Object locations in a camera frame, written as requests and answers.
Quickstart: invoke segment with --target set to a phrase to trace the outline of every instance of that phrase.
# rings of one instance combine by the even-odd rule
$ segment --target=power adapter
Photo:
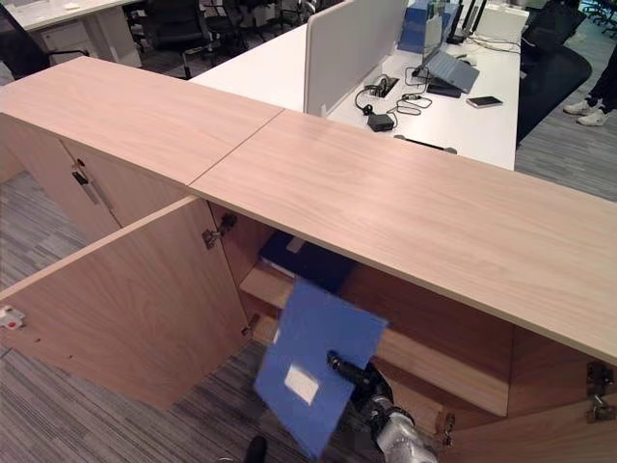
[[[371,113],[366,123],[373,129],[373,132],[387,132],[394,128],[394,121],[387,114]]]

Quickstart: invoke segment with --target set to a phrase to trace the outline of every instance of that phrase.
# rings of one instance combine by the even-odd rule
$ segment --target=white sneaker
[[[589,106],[586,99],[580,103],[567,104],[563,107],[563,112],[573,114],[575,116],[587,116],[595,111],[593,106]]]
[[[599,127],[600,125],[604,125],[607,119],[608,119],[608,115],[605,114],[602,109],[597,109],[596,111],[594,111],[588,116],[578,118],[577,122],[580,123],[581,125]]]

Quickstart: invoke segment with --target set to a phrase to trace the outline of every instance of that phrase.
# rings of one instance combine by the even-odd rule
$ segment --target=white label
[[[295,365],[292,365],[287,372],[285,386],[308,405],[312,404],[317,391],[319,391],[319,383]]]
[[[296,236],[293,237],[289,244],[287,244],[287,251],[293,254],[298,254],[306,241],[304,239],[298,238]]]

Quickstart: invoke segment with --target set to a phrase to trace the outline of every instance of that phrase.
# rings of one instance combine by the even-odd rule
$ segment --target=lock
[[[9,330],[17,330],[23,326],[25,316],[25,313],[11,306],[3,306],[0,308],[0,326]]]

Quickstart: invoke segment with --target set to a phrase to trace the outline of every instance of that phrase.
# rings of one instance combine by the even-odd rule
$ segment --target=metal hinge
[[[257,326],[258,322],[259,322],[259,315],[255,313],[249,320],[249,325],[246,328],[242,329],[242,336],[247,336],[251,334],[255,330],[255,326]]]
[[[212,249],[216,242],[221,239],[238,222],[238,218],[233,214],[225,214],[221,220],[221,225],[217,231],[206,230],[201,234],[205,247]]]
[[[443,440],[442,445],[444,448],[452,447],[452,431],[454,430],[454,423],[456,419],[453,413],[448,413],[445,416],[445,424],[443,425]]]
[[[610,422],[617,420],[617,407],[608,405],[603,397],[606,388],[615,382],[613,370],[602,362],[587,364],[587,396],[591,398],[591,410],[587,422]]]

